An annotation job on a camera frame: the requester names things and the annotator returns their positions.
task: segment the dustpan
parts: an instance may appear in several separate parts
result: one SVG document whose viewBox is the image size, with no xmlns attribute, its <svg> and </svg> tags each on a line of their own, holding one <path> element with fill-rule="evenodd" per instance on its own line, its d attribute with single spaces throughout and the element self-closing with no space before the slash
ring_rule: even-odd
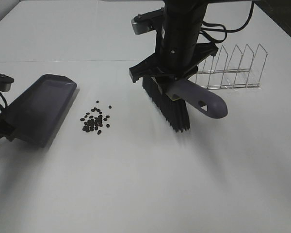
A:
<svg viewBox="0 0 291 233">
<path fill-rule="evenodd" d="M 58 128 L 76 87 L 67 77 L 43 75 L 3 109 L 0 138 L 18 138 L 44 147 Z"/>
</svg>

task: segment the dish rack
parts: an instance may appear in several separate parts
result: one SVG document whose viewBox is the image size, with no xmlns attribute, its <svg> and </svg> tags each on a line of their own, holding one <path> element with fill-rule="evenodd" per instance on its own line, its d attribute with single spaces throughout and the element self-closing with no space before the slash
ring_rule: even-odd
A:
<svg viewBox="0 0 291 233">
<path fill-rule="evenodd" d="M 260 87 L 267 56 L 261 44 L 255 52 L 248 44 L 244 50 L 235 45 L 231 56 L 222 45 L 219 54 L 202 62 L 190 80 L 208 90 Z"/>
</svg>

